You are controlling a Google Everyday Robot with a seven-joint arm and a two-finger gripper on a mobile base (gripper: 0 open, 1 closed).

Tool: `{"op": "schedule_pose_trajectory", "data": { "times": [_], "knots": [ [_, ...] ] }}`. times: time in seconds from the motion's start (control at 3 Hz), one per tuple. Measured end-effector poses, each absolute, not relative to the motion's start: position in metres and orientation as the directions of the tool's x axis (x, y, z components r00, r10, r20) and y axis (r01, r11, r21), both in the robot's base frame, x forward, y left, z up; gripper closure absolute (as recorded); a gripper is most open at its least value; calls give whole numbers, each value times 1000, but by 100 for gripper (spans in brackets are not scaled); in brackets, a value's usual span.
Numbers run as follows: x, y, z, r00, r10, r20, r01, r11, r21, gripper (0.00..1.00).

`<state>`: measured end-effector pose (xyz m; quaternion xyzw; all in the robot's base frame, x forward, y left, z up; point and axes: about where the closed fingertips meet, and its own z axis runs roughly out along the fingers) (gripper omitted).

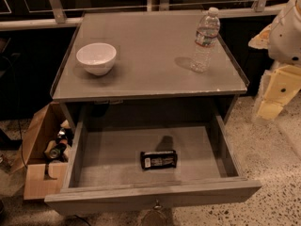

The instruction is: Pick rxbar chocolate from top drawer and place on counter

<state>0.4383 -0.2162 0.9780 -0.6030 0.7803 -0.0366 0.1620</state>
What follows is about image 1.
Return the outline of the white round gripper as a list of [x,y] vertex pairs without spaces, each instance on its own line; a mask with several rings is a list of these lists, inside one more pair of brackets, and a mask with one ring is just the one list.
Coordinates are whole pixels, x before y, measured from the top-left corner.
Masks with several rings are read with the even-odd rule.
[[301,89],[301,68],[285,65],[275,69],[267,90],[263,95],[257,116],[265,120],[275,119],[286,105]]

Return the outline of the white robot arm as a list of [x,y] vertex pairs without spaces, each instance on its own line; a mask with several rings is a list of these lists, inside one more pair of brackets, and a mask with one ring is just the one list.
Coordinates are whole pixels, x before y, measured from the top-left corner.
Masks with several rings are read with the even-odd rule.
[[256,117],[270,121],[301,89],[301,0],[289,0],[248,46],[267,49],[274,60],[261,77],[255,106]]

